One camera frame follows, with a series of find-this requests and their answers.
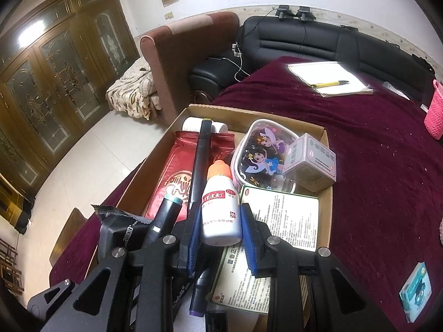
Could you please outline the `purple marker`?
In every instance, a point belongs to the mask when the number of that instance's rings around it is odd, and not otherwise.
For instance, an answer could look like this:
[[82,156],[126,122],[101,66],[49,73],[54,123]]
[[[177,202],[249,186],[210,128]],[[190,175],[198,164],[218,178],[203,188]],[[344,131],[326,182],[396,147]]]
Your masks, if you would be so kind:
[[209,294],[212,291],[214,281],[214,267],[205,267],[195,274],[192,300],[189,307],[189,314],[197,317],[204,317],[209,303]]

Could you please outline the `black teal capped marker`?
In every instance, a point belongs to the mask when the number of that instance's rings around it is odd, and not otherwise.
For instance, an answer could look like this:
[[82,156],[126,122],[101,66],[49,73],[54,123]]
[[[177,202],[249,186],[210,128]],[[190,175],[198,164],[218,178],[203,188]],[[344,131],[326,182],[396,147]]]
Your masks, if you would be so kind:
[[142,248],[150,246],[150,244],[172,231],[181,208],[182,200],[179,197],[168,194],[164,197],[154,220],[150,223]]

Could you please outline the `white green medicine box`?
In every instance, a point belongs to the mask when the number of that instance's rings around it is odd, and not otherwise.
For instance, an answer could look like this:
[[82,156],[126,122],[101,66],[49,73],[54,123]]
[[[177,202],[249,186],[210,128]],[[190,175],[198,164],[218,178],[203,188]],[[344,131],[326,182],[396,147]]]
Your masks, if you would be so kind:
[[212,302],[266,314],[277,247],[317,249],[319,200],[313,196],[244,186],[240,193],[243,239],[226,247],[213,287]]

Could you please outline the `white bottle orange cap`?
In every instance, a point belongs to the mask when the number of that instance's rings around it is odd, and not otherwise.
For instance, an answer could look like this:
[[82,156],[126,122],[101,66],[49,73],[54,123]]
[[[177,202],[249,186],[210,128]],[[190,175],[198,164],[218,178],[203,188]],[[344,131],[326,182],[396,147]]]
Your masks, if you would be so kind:
[[208,169],[201,198],[202,240],[213,247],[228,247],[242,240],[239,195],[231,167],[216,160]]

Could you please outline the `teal tissue pack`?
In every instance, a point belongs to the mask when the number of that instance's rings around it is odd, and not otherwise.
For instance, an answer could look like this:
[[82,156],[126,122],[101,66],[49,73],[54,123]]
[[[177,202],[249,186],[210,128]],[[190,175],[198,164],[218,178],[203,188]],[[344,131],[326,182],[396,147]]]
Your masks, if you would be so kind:
[[400,290],[400,300],[408,323],[414,323],[432,294],[424,261],[419,262]]

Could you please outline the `red foil tea pouch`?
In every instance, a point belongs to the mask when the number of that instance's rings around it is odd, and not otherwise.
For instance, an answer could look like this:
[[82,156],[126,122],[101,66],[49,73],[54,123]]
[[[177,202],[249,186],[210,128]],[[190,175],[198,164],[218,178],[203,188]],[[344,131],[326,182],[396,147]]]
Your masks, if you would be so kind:
[[[179,222],[187,218],[187,205],[198,136],[198,132],[176,131],[175,141],[147,205],[146,218],[150,220],[155,218],[166,195],[182,200],[182,208],[176,221]],[[213,133],[211,135],[210,164],[216,160],[226,160],[234,148],[234,135],[232,133]]]

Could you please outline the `small pink white box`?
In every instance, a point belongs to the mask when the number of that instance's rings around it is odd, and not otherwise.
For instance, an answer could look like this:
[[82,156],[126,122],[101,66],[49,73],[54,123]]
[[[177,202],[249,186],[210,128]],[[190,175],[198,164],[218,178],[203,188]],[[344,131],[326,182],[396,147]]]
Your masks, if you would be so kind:
[[288,146],[283,176],[311,192],[336,183],[336,154],[308,133]]

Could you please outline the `black foil snack bag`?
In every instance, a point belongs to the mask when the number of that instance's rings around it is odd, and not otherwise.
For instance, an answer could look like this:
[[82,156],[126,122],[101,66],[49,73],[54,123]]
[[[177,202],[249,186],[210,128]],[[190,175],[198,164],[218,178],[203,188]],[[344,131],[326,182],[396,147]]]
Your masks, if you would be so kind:
[[152,220],[113,206],[93,205],[93,208],[101,222],[97,249],[98,262],[116,247],[123,247],[129,252],[142,247]]

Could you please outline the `black marker yellow cap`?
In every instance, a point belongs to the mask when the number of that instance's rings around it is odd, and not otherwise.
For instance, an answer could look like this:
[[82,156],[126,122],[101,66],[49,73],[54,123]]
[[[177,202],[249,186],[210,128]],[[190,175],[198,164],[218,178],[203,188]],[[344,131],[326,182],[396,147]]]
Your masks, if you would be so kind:
[[210,162],[212,121],[205,118],[200,125],[192,171],[192,183],[189,193],[188,211],[197,205],[206,184],[207,169]]

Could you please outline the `patterned beige blanket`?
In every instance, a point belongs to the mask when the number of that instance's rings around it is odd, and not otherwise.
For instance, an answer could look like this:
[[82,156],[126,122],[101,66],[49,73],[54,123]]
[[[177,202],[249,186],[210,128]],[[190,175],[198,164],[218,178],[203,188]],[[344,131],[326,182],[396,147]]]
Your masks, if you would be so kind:
[[152,69],[144,57],[107,89],[105,97],[111,110],[126,112],[132,118],[156,121],[162,110]]

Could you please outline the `yellow black pen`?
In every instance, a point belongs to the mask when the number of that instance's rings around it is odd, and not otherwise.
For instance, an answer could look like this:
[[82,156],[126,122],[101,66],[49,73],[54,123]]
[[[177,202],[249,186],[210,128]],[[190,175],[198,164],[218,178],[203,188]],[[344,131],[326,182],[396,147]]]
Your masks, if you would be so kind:
[[339,80],[339,81],[332,81],[332,82],[321,82],[310,85],[314,89],[323,89],[323,88],[329,88],[333,86],[338,85],[347,85],[349,83],[348,80]]

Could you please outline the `pink knitted bottle holder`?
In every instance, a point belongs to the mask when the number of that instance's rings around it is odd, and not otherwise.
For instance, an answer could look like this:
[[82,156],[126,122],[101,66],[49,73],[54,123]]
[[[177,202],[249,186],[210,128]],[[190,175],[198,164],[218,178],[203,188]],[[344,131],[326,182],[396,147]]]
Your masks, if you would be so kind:
[[443,134],[442,84],[434,79],[433,87],[434,94],[424,119],[424,126],[434,139],[439,140]]

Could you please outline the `white notepad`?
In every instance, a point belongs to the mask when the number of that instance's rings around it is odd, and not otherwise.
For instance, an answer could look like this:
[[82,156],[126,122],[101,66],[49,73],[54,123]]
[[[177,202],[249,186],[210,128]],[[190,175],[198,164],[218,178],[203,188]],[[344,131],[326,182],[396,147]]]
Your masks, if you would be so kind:
[[289,64],[288,70],[309,86],[321,82],[348,80],[347,85],[314,89],[322,97],[342,97],[354,94],[372,94],[372,89],[363,84],[353,73],[336,61],[320,61]]

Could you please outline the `wooden glass door wardrobe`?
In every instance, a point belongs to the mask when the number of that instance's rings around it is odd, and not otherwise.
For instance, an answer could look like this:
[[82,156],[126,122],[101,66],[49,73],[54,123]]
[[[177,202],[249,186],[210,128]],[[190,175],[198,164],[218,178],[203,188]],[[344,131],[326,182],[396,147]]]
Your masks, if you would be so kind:
[[1,174],[33,199],[137,59],[119,0],[20,0],[1,27]]

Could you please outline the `black leather sofa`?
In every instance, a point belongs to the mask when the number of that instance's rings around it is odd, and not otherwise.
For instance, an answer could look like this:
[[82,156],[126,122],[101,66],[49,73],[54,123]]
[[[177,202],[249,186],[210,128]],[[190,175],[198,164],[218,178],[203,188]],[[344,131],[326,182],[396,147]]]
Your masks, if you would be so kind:
[[436,73],[423,58],[348,26],[277,17],[249,17],[233,46],[194,66],[189,84],[209,101],[277,58],[337,61],[353,73],[389,82],[416,103],[429,105]]

